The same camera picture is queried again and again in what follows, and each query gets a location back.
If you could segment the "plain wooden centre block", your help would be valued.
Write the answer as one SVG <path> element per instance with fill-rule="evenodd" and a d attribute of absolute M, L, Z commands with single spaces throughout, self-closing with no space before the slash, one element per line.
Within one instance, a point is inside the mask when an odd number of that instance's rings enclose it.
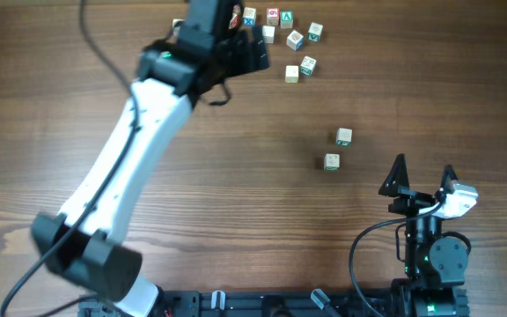
<path fill-rule="evenodd" d="M 267 44 L 273 44 L 275 42 L 275 33 L 276 33 L 276 29 L 273 26 L 263 26 L 262 27 L 263 40 Z"/>

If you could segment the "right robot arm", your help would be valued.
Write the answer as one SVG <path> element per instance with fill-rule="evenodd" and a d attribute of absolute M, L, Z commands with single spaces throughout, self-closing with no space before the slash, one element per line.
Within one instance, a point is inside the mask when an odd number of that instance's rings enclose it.
<path fill-rule="evenodd" d="M 468 316 L 467 295 L 460 288 L 472 245 L 442 224 L 464 216 L 477 203 L 475 187 L 461 182 L 452 166 L 445 167 L 440 188 L 426 194 L 410 188 L 406 158 L 399 154 L 378 193 L 393 198 L 388 211 L 402 216 L 395 229 L 404 231 L 405 277 L 391 283 L 388 316 Z"/>

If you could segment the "green Z letter block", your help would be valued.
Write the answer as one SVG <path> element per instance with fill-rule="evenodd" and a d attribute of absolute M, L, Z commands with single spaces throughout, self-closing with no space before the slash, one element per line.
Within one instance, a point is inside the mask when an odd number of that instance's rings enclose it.
<path fill-rule="evenodd" d="M 310 56 L 305 56 L 303 61 L 300 64 L 300 72 L 308 77 L 310 77 L 315 69 L 317 61 Z"/>

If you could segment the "green A letter block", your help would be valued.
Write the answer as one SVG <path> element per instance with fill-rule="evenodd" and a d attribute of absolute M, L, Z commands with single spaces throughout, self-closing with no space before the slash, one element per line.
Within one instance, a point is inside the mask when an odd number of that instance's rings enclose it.
<path fill-rule="evenodd" d="M 280 19 L 281 19 L 280 26 L 282 29 L 291 29 L 293 27 L 294 14 L 292 11 L 281 11 Z"/>

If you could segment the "red number nine block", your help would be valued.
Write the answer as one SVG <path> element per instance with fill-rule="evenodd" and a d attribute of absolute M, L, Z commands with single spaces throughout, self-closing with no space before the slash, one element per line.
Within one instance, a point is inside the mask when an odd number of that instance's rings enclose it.
<path fill-rule="evenodd" d="M 278 26 L 280 21 L 280 10 L 276 7 L 267 8 L 267 25 Z"/>

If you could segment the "green edged block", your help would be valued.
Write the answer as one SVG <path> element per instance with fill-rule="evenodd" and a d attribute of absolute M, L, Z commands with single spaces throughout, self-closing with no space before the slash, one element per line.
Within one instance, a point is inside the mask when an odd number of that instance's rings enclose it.
<path fill-rule="evenodd" d="M 349 146 L 352 142 L 352 133 L 351 129 L 339 128 L 336 133 L 335 143 L 340 146 Z"/>
<path fill-rule="evenodd" d="M 327 153 L 324 157 L 324 169 L 326 171 L 336 171 L 340 168 L 340 155 Z"/>

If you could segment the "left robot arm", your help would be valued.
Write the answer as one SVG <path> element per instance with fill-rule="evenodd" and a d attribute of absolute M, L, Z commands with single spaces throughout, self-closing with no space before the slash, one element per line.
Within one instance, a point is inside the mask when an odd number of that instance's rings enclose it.
<path fill-rule="evenodd" d="M 269 66 L 261 29 L 231 24 L 244 11 L 240 1 L 193 1 L 176 28 L 145 47 L 121 118 L 92 169 L 55 217 L 33 221 L 48 270 L 128 316 L 158 316 L 164 305 L 160 287 L 141 273 L 141 254 L 123 246 L 151 172 L 204 93 Z"/>

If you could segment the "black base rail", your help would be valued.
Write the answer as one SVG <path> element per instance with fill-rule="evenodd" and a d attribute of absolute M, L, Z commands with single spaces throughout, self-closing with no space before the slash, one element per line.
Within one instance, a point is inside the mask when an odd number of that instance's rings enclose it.
<path fill-rule="evenodd" d="M 367 299 L 383 316 L 469 316 L 464 290 L 432 292 L 424 298 L 393 295 L 388 289 L 368 290 Z M 271 316 L 372 316 L 355 291 L 327 294 L 318 299 L 309 292 L 232 293 L 167 291 L 159 316 L 271 317 Z"/>

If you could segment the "red edged wooden block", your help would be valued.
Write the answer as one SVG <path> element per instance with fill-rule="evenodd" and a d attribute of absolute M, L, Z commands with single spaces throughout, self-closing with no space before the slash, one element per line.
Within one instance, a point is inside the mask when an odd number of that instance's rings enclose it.
<path fill-rule="evenodd" d="M 238 4 L 235 4 L 232 9 L 231 20 L 229 23 L 230 29 L 235 29 L 239 27 L 241 21 L 241 7 Z"/>

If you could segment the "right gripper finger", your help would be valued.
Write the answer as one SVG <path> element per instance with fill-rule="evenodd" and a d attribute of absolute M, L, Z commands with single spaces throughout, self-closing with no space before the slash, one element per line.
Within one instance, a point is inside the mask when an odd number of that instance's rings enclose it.
<path fill-rule="evenodd" d="M 446 194 L 452 194 L 454 192 L 455 183 L 458 181 L 459 179 L 452 165 L 446 165 L 442 175 L 439 191 Z"/>
<path fill-rule="evenodd" d="M 406 157 L 403 153 L 396 156 L 391 171 L 386 176 L 378 194 L 388 197 L 400 197 L 410 194 Z"/>

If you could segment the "plain block far left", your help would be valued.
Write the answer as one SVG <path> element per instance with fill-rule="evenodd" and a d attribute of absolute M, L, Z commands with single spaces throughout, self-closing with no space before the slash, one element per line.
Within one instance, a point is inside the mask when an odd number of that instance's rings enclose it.
<path fill-rule="evenodd" d="M 180 27 L 182 26 L 183 22 L 184 22 L 183 19 L 177 19 L 177 18 L 175 18 L 173 20 L 172 30 L 173 30 L 173 35 L 175 37 L 178 36 Z"/>

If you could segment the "blue edged wooden block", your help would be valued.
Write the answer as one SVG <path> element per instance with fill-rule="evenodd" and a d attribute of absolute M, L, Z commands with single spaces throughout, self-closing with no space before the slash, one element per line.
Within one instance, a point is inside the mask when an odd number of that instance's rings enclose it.
<path fill-rule="evenodd" d="M 286 39 L 286 45 L 292 50 L 299 50 L 304 43 L 304 35 L 300 32 L 293 30 Z"/>

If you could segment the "blue X letter block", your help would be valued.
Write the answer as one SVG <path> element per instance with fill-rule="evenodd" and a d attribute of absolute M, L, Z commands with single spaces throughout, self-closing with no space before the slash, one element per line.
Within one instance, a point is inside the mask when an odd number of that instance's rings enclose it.
<path fill-rule="evenodd" d="M 245 7 L 242 15 L 242 24 L 244 26 L 254 26 L 256 21 L 256 9 Z"/>

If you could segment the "green V letter block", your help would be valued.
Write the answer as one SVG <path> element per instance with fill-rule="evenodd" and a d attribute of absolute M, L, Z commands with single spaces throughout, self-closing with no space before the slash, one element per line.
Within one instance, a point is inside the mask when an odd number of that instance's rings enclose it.
<path fill-rule="evenodd" d="M 308 40 L 319 42 L 322 35 L 323 25 L 312 22 L 308 30 Z"/>

